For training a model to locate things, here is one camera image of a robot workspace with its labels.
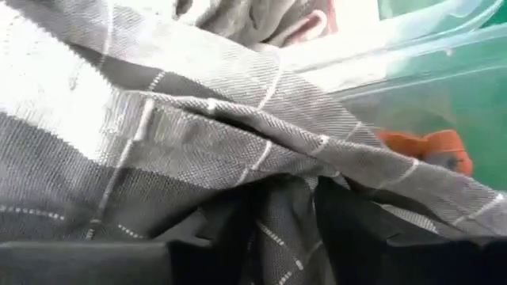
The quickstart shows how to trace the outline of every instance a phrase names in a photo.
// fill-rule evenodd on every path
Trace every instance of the green plastic container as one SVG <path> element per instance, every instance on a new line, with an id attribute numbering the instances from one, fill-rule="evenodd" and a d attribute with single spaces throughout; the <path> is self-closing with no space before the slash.
<path id="1" fill-rule="evenodd" d="M 458 131 L 474 162 L 473 177 L 507 189 L 506 47 L 507 25 L 498 25 L 371 54 L 345 64 L 389 63 L 385 78 L 334 96 L 360 120 L 390 131 Z"/>

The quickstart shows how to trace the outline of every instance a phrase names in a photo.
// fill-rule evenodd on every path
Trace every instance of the gray blanket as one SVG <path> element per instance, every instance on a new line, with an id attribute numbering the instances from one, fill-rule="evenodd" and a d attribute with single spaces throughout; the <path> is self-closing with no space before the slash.
<path id="1" fill-rule="evenodd" d="M 288 178 L 257 218 L 266 283 L 326 282 L 317 176 L 416 200 L 441 222 L 386 209 L 444 236 L 507 234 L 502 194 L 386 149 L 276 51 L 128 2 L 11 0 L 0 15 L 3 241 L 154 238 L 217 193 L 277 173 Z"/>

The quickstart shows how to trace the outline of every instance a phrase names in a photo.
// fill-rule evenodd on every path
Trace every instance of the orange object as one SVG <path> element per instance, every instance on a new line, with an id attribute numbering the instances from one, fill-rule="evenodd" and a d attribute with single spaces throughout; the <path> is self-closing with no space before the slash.
<path id="1" fill-rule="evenodd" d="M 399 132 L 379 131 L 377 137 L 399 154 L 422 161 L 434 162 L 436 158 L 448 160 L 452 163 L 445 163 L 442 166 L 468 176 L 472 174 L 473 162 L 465 150 L 463 141 L 454 130 L 434 132 L 423 138 Z"/>

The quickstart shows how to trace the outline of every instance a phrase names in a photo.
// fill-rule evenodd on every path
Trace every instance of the crumpled cloth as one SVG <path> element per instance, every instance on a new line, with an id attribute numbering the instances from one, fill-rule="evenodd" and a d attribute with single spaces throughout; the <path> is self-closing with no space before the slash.
<path id="1" fill-rule="evenodd" d="M 317 176 L 342 175 L 418 201 L 439 221 L 386 209 L 438 234 L 507 234 L 501 193 L 388 150 L 276 51 L 129 5 L 0 3 L 2 241 L 155 238 L 264 180 L 262 270 L 247 277 L 330 283 L 312 192 Z"/>

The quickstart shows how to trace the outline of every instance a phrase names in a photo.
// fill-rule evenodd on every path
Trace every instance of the checkered cloth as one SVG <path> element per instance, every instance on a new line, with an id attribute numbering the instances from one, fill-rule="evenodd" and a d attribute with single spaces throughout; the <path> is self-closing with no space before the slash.
<path id="1" fill-rule="evenodd" d="M 325 283 L 312 190 L 342 174 L 425 205 L 440 222 L 385 208 L 439 234 L 507 234 L 502 194 L 389 151 L 276 51 L 121 3 L 0 3 L 3 241 L 154 238 L 267 178 L 254 277 Z"/>

